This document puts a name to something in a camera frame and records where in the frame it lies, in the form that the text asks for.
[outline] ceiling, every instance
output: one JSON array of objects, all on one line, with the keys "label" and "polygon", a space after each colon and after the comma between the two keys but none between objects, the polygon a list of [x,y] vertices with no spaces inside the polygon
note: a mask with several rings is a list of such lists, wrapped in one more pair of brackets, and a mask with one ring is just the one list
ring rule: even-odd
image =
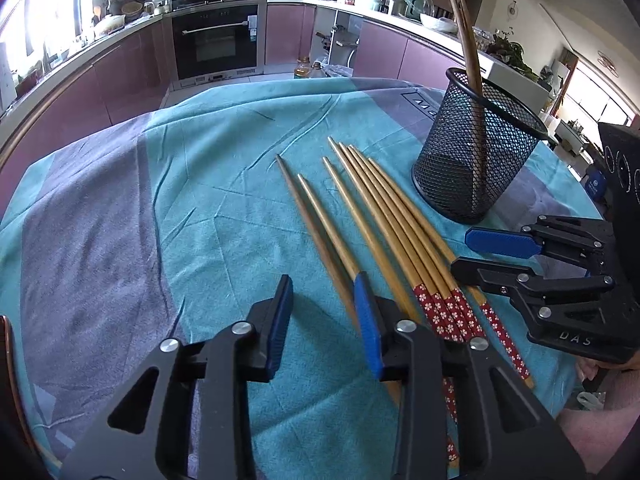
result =
[{"label": "ceiling", "polygon": [[616,65],[609,79],[640,108],[640,26],[622,0],[540,0],[572,48],[596,66],[598,51]]}]

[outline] built-in oven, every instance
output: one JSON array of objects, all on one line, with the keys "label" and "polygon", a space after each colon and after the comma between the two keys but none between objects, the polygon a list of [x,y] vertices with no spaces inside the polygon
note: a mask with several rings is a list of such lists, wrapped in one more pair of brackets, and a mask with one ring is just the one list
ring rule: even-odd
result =
[{"label": "built-in oven", "polygon": [[261,74],[265,20],[266,3],[261,2],[225,2],[174,13],[178,87]]}]

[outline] chopstick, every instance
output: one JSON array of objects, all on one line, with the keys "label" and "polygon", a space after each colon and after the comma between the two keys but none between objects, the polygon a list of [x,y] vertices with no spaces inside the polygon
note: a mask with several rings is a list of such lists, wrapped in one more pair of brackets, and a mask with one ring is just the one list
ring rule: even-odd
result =
[{"label": "chopstick", "polygon": [[[355,184],[360,196],[376,221],[377,226],[383,233],[383,237],[385,237],[392,253],[400,264],[402,272],[410,282],[410,285],[414,290],[414,294],[420,305],[423,307],[430,323],[434,326],[434,330],[443,338],[455,338],[457,341],[462,341],[459,334],[454,332],[457,330],[457,326],[453,320],[447,321],[446,329],[440,322],[440,318],[447,319],[446,307],[444,307],[441,299],[432,297],[428,293],[424,283],[420,282],[420,275],[411,261],[411,258],[414,258],[414,262],[417,260],[417,255],[414,256],[415,251],[412,251],[407,236],[402,232],[402,229],[398,225],[398,222],[395,221],[390,211],[385,210],[383,212],[381,207],[384,208],[384,204],[382,202],[376,202],[374,196],[378,197],[377,191],[372,186],[369,178],[362,173],[362,168],[358,165],[355,158],[353,158],[353,153],[351,153],[342,143],[336,145],[331,137],[329,137],[329,143],[334,149],[334,152],[338,155],[338,158],[340,158],[344,169]],[[456,422],[458,420],[458,410],[456,408],[453,383],[450,378],[443,378],[442,383],[447,408],[449,409],[449,413],[453,420]],[[451,440],[447,443],[447,449],[449,450],[449,461],[452,463],[457,462],[458,452]]]},{"label": "chopstick", "polygon": [[[338,157],[340,158],[340,160],[344,159],[344,156],[342,156],[342,154],[340,154]],[[371,227],[369,227],[369,225],[367,224],[364,215],[358,208],[355,200],[351,197],[347,187],[344,185],[344,182],[338,175],[337,171],[335,171],[335,168],[328,158],[323,157],[322,162],[324,163],[324,166],[326,167],[336,187],[338,188],[338,192],[342,196],[342,199],[344,200],[347,209],[351,213],[351,216],[353,217],[353,220],[356,223],[360,233],[362,234],[362,237],[364,238],[367,246],[371,250],[373,258],[378,264],[378,267],[380,268],[384,279],[388,283],[389,288],[391,289],[391,293],[396,300],[396,303],[398,304],[398,307],[400,308],[400,310],[402,310],[402,312],[404,312],[406,316],[409,317],[409,319],[415,321],[416,323],[422,323],[420,316],[418,316],[418,313],[415,310],[414,302],[406,293],[406,290],[404,290],[404,286],[402,285],[400,278],[396,274],[396,270],[393,268],[391,261],[389,261],[388,257],[386,256],[385,250],[376,238],[376,235],[374,234]]]},{"label": "chopstick", "polygon": [[480,325],[477,320],[474,322],[473,319],[470,318],[469,312],[472,314],[472,310],[469,308],[468,304],[460,301],[460,291],[457,289],[453,276],[442,263],[440,256],[437,254],[435,248],[430,243],[429,238],[420,228],[415,218],[389,187],[388,183],[377,172],[372,163],[369,162],[354,146],[350,146],[350,149],[353,150],[353,153],[358,157],[359,162],[364,165],[364,168],[366,168],[366,172],[374,185],[378,187],[378,191],[380,192],[383,202],[387,202],[390,205],[392,213],[396,216],[402,230],[404,230],[411,240],[421,263],[424,268],[427,269],[431,279],[436,283],[436,286],[440,291],[440,295],[447,307],[450,322],[458,329],[456,334],[459,335],[459,340],[468,341],[476,335],[476,327],[479,327]]},{"label": "chopstick", "polygon": [[329,215],[324,210],[324,207],[322,207],[322,203],[320,202],[316,194],[311,189],[311,186],[309,185],[308,181],[305,179],[305,177],[303,177],[300,174],[298,174],[298,180],[302,185],[302,189],[305,190],[305,193],[309,199],[309,202],[311,202],[311,205],[316,210],[316,214],[318,215],[318,218],[322,222],[322,226],[324,227],[324,230],[328,234],[329,240],[331,240],[331,242],[334,244],[335,250],[338,253],[338,256],[340,257],[340,259],[342,260],[342,264],[344,265],[344,268],[347,270],[347,273],[351,278],[351,281],[355,280],[356,276],[360,272],[360,269],[358,267],[358,263],[356,262],[355,257],[353,256],[353,254],[351,254],[351,251],[347,247],[347,244],[344,243],[344,240],[342,240],[342,237],[340,236],[338,229],[335,227],[334,223],[329,218]]},{"label": "chopstick", "polygon": [[[431,225],[431,223],[424,217],[424,215],[418,209],[418,207],[414,204],[414,202],[412,202],[412,200],[409,199],[409,197],[404,193],[404,191],[400,189],[398,184],[396,184],[393,181],[393,179],[380,167],[380,165],[372,158],[369,158],[369,161],[371,162],[372,166],[374,166],[376,170],[378,170],[378,173],[380,174],[380,176],[386,180],[386,182],[389,184],[391,189],[393,189],[396,195],[400,198],[400,200],[404,202],[407,209],[412,213],[412,215],[417,220],[420,227],[424,230],[424,232],[430,238],[433,245],[435,245],[438,248],[440,253],[444,256],[444,258],[450,264],[453,263],[453,261],[456,259],[456,255],[453,253],[453,251],[450,249],[447,243],[442,239],[439,232]],[[458,286],[456,286],[456,291],[459,294],[460,301],[464,301],[464,303],[466,304],[466,308],[468,308],[468,311],[476,319],[476,326],[478,327],[478,330],[476,331],[476,335],[483,336],[484,331],[482,330],[480,323],[477,321],[475,314],[473,314],[473,310],[471,309],[470,306],[468,306],[468,303],[466,302],[466,299],[464,298],[464,295],[462,294],[462,291]],[[509,358],[511,359],[511,362],[515,366],[518,374],[520,375],[522,380],[525,381],[525,383],[529,388],[533,388],[534,381],[533,381],[533,378],[531,377],[529,369],[527,368],[527,365],[524,363],[520,353],[518,352],[518,349],[516,348],[516,345],[513,343],[513,340],[511,339],[511,336],[509,336],[509,333],[505,330],[504,325],[500,321],[500,318],[494,312],[491,305],[488,303],[486,296],[477,287],[470,287],[469,291],[471,293],[471,296],[476,300],[476,302],[480,306],[482,313],[486,316],[487,320],[489,321],[492,328],[494,329],[496,335],[498,336],[498,339],[500,340],[500,343],[502,344],[507,354],[509,355]]]},{"label": "chopstick", "polygon": [[[424,313],[430,318],[434,330],[439,335],[449,334],[450,339],[453,341],[463,342],[464,339],[454,317],[447,309],[445,301],[442,300],[442,297],[436,290],[430,273],[422,264],[420,256],[418,256],[415,250],[415,246],[420,244],[417,237],[415,237],[415,233],[411,231],[411,229],[407,231],[403,229],[397,220],[399,214],[397,211],[394,214],[394,211],[391,210],[390,205],[386,203],[380,193],[381,189],[376,187],[377,182],[374,182],[375,178],[367,173],[366,167],[361,165],[361,161],[354,152],[350,152],[342,144],[340,144],[340,147],[345,151],[356,174],[363,181],[370,193],[372,200],[364,196],[363,200],[376,219],[376,223],[380,226],[381,224],[385,224],[386,221],[386,226],[396,235],[396,238],[387,238],[386,241],[391,247],[396,259],[400,262],[400,267],[403,272],[405,272],[418,301],[424,309]],[[415,275],[410,274],[412,269],[416,271]],[[424,296],[424,288],[428,293],[427,298],[422,297]]]},{"label": "chopstick", "polygon": [[[280,167],[280,171],[284,177],[285,182],[287,183],[287,187],[289,188],[289,192],[293,197],[293,200],[296,203],[298,211],[300,212],[300,216],[302,216],[303,222],[306,225],[306,229],[311,235],[311,239],[316,246],[316,250],[318,250],[318,255],[320,256],[320,260],[324,265],[327,273],[329,274],[329,278],[331,279],[342,304],[344,305],[351,322],[353,323],[356,330],[360,331],[360,323],[358,322],[358,315],[356,314],[355,305],[353,303],[353,285],[348,283],[344,275],[344,270],[340,268],[340,265],[335,261],[332,252],[330,250],[330,245],[327,243],[326,239],[322,236],[320,229],[318,228],[316,222],[314,221],[311,212],[306,206],[306,203],[296,184],[293,180],[293,177],[289,173],[289,169],[287,168],[284,160],[279,155],[276,155],[276,161],[278,166]],[[401,397],[401,385],[397,381],[387,381],[385,382],[386,389],[389,392],[389,396],[393,399],[396,405],[400,404]]]}]

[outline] blue gripper pad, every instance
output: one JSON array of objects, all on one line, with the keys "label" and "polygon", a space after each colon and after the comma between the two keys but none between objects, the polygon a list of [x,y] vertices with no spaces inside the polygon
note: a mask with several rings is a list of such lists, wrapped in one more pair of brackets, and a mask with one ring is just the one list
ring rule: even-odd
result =
[{"label": "blue gripper pad", "polygon": [[465,244],[476,253],[503,254],[513,258],[526,259],[542,253],[542,245],[530,235],[478,227],[466,232]]},{"label": "blue gripper pad", "polygon": [[380,330],[376,322],[376,316],[380,313],[366,272],[359,273],[353,282],[353,300],[358,314],[358,321],[360,322],[360,332],[364,343],[367,365],[369,365],[373,375],[380,380],[383,370],[382,345],[380,343]]},{"label": "blue gripper pad", "polygon": [[273,379],[280,369],[284,341],[289,329],[289,319],[291,319],[291,311],[293,309],[293,281],[289,276],[283,276],[282,280],[286,280],[286,282],[276,308],[270,337],[267,342],[266,370],[270,379]]}]

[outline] oven handle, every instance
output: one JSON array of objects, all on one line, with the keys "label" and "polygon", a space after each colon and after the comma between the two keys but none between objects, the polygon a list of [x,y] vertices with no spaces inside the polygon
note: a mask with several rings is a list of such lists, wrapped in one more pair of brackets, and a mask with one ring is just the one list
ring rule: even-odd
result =
[{"label": "oven handle", "polygon": [[186,36],[187,34],[202,32],[204,30],[213,30],[214,28],[241,27],[242,25],[249,25],[249,22],[229,23],[228,25],[214,25],[213,27],[196,28],[195,30],[184,30],[182,32],[182,35]]}]

